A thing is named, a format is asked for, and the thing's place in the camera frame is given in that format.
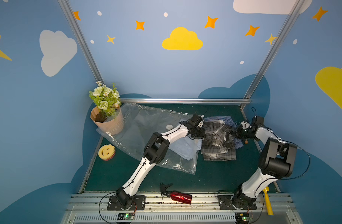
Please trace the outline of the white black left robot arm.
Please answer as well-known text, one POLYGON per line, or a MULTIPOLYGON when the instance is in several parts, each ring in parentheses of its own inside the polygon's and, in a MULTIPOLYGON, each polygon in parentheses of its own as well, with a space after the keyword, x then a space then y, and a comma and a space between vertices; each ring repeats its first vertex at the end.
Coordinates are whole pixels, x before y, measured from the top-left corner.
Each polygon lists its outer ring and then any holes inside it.
POLYGON ((166 156, 170 144, 177 140, 190 137, 202 139, 205 135, 204 116, 194 114, 186 121, 180 121, 172 130, 159 133, 155 132, 147 142, 143 157, 128 181, 116 191, 116 198, 123 210, 128 209, 134 200, 136 193, 147 174, 153 167, 162 162, 166 156))

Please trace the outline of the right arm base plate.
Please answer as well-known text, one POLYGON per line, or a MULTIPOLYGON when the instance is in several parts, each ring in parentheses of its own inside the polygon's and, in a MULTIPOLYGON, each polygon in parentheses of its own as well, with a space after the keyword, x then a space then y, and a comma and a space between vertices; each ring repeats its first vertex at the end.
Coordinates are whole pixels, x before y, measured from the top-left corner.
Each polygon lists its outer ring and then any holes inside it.
POLYGON ((241 195, 218 195, 218 204, 221 210, 256 210, 255 198, 249 198, 241 195))

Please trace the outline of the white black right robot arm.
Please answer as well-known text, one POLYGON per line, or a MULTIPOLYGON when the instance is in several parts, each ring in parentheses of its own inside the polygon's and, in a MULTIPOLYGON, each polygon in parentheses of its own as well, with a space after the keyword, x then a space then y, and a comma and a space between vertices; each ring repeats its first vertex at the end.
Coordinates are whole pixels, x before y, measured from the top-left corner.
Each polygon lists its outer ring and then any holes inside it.
POLYGON ((263 121, 263 117, 255 116, 251 122, 243 121, 230 130, 236 139, 256 140, 264 144, 257 170, 239 185, 232 197, 232 205, 237 210, 252 207, 263 189, 276 180, 291 176, 294 169, 297 146, 282 140, 272 129, 265 127, 263 121))

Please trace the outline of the light blue shirt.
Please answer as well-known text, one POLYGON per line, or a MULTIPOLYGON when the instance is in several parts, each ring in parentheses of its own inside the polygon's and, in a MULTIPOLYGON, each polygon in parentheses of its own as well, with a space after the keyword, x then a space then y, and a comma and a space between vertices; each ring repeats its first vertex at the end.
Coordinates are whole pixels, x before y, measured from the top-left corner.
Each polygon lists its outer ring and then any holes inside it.
POLYGON ((186 160, 191 160, 201 150, 202 139, 181 138, 170 144, 169 149, 186 160))

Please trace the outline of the clear plastic vacuum bag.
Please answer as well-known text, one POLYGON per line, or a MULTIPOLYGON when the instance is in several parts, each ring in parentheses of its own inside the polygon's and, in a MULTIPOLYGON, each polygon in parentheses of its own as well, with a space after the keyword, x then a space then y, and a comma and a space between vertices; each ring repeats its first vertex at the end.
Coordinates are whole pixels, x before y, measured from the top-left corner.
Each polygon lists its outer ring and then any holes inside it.
MULTIPOLYGON (((154 132, 165 133, 168 131, 167 126, 175 128, 180 121, 186 121, 192 117, 189 113, 135 103, 122 105, 121 111, 124 127, 120 133, 111 135, 99 128, 97 131, 115 147, 137 160, 141 160, 143 150, 154 132)), ((193 159, 186 160, 168 149, 164 160, 158 166, 193 175, 196 173, 197 159, 198 152, 193 159)))

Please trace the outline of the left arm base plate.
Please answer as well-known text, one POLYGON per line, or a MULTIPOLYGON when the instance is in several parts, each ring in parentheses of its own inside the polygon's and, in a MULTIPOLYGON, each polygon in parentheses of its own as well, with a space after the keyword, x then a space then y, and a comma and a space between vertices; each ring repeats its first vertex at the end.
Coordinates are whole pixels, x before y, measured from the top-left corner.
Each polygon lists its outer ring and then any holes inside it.
POLYGON ((117 196, 113 195, 110 197, 108 204, 107 204, 107 210, 108 211, 131 211, 131 210, 137 210, 137 211, 143 211, 145 209, 146 204, 146 196, 133 196, 128 197, 126 200, 119 200, 117 196))

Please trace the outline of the blue checked shirt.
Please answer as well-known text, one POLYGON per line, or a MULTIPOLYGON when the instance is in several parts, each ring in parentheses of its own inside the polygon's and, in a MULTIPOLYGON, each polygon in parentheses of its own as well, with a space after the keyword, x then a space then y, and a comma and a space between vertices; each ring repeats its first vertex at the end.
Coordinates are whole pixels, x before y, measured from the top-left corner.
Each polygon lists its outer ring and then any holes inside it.
MULTIPOLYGON (((232 120, 231 116, 213 116, 205 118, 205 121, 214 121, 214 120, 223 120, 226 125, 230 127, 236 127, 236 123, 232 120)), ((242 148, 244 145, 241 140, 232 137, 232 140, 235 145, 235 149, 242 148)))

